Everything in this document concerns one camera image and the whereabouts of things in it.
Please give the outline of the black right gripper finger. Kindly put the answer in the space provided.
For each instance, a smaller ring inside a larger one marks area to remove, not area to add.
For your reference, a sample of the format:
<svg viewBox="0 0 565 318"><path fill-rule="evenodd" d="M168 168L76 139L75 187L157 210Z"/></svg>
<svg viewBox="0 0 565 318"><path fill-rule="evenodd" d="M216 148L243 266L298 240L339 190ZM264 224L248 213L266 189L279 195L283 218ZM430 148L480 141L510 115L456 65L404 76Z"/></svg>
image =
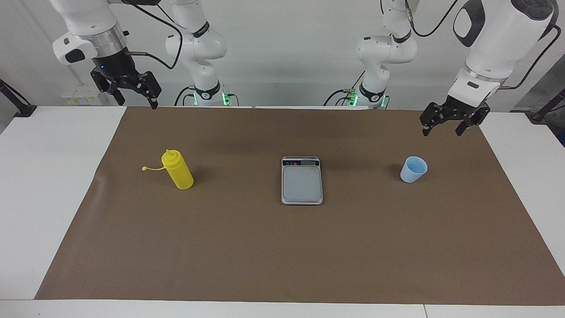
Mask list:
<svg viewBox="0 0 565 318"><path fill-rule="evenodd" d="M124 105L125 98L119 90L117 82L114 78L108 79L107 77L103 76L98 70L91 70L90 75L100 92L113 96L119 106Z"/></svg>
<svg viewBox="0 0 565 318"><path fill-rule="evenodd" d="M132 90L135 93L145 97L151 109L157 109L158 97L162 92L162 87L151 71L146 71L143 73L135 71L133 75Z"/></svg>

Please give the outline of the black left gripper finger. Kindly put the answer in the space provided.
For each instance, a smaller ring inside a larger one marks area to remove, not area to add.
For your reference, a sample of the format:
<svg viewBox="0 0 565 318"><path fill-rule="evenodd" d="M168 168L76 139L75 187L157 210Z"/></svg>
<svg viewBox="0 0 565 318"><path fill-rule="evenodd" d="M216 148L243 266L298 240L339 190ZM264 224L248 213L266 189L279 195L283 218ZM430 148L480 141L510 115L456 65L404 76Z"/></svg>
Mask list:
<svg viewBox="0 0 565 318"><path fill-rule="evenodd" d="M472 127L473 125L480 125L490 113L490 107L479 107L477 109L464 110L461 112L461 122L455 129L455 133L461 136L466 129Z"/></svg>
<svg viewBox="0 0 565 318"><path fill-rule="evenodd" d="M432 129L439 124L446 122L448 119L444 114L442 106L435 102L431 102L419 117L422 125L422 134L428 136Z"/></svg>

